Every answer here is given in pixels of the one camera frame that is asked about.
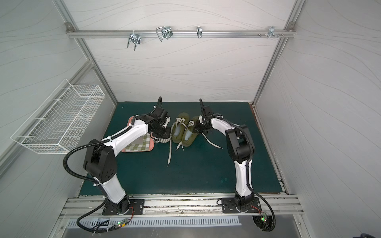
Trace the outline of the olive shoe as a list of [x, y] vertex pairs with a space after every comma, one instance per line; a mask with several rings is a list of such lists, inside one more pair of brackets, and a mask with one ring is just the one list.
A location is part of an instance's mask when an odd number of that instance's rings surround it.
[[193, 130], [195, 128], [196, 123], [200, 122], [200, 119], [202, 119], [202, 116], [195, 116], [192, 119], [190, 119], [190, 121], [184, 129], [183, 136], [176, 149], [179, 149], [180, 147], [184, 149], [184, 147], [190, 147], [193, 144], [193, 142], [198, 136], [198, 133], [193, 132]]
[[177, 147], [176, 150], [178, 150], [180, 147], [182, 147], [182, 137], [185, 132], [185, 129], [190, 121], [190, 117], [188, 113], [180, 113], [176, 118], [174, 123], [171, 126], [171, 137], [169, 142], [169, 157], [167, 166], [169, 166], [171, 162], [172, 157], [172, 143], [176, 143]]

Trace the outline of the light blue insole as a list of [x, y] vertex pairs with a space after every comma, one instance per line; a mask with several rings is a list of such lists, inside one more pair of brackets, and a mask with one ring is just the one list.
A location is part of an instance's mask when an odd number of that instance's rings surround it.
[[185, 130], [185, 133], [184, 133], [184, 140], [185, 141], [188, 141], [193, 135], [193, 132], [189, 129]]
[[184, 130], [185, 130], [185, 126], [183, 126], [182, 124], [179, 124], [178, 126], [174, 125], [172, 136], [174, 138], [182, 138]]

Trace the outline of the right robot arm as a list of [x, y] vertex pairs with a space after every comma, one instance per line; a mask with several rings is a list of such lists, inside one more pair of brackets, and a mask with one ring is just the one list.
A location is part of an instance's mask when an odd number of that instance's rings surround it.
[[245, 125], [234, 124], [221, 114], [213, 113], [201, 99], [199, 103], [201, 116], [195, 123], [193, 131], [205, 136], [209, 130], [214, 129], [225, 136], [228, 154], [235, 165], [235, 205], [241, 211], [247, 210], [255, 200], [251, 179], [251, 164], [255, 146], [250, 131]]

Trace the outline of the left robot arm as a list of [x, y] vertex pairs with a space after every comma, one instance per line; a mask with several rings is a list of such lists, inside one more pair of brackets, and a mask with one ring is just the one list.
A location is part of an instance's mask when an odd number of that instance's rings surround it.
[[134, 116], [124, 129], [100, 140], [99, 145], [87, 148], [83, 167], [95, 179], [94, 185], [100, 187], [111, 203], [120, 204], [128, 199], [117, 178], [118, 154], [146, 134], [155, 135], [159, 139], [168, 139], [171, 135], [170, 128], [167, 127], [169, 121], [168, 112], [156, 106], [148, 114]]

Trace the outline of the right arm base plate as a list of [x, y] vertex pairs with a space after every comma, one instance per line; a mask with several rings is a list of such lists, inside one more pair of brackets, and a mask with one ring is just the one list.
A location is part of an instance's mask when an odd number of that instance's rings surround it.
[[242, 214], [249, 214], [249, 213], [262, 213], [262, 207], [260, 204], [260, 200], [258, 197], [254, 197], [254, 200], [249, 202], [249, 204], [239, 206], [236, 204], [234, 197], [223, 197], [217, 200], [216, 204], [220, 207], [222, 207], [222, 213], [224, 214], [233, 214], [233, 213], [242, 213]]

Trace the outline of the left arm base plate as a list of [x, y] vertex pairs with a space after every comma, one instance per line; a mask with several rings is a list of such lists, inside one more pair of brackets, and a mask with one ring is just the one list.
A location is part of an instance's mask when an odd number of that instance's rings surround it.
[[141, 215], [143, 213], [144, 199], [124, 199], [116, 204], [107, 200], [102, 211], [103, 216], [114, 215]]

